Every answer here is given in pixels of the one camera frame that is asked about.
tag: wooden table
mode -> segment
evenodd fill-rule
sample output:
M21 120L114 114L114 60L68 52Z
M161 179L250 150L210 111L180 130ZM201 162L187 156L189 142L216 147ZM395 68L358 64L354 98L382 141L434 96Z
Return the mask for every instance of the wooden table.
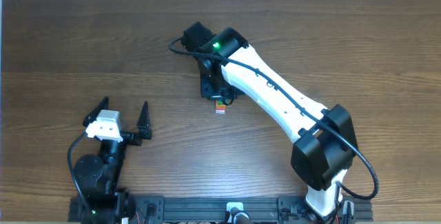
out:
M2 221L67 219L66 152L104 96L129 130L150 104L154 138L121 175L135 194L305 194L276 122L246 96L215 114L195 61L168 50L195 21L236 28L295 88L351 112L377 221L441 219L440 0L4 0ZM358 159L345 184L371 191Z

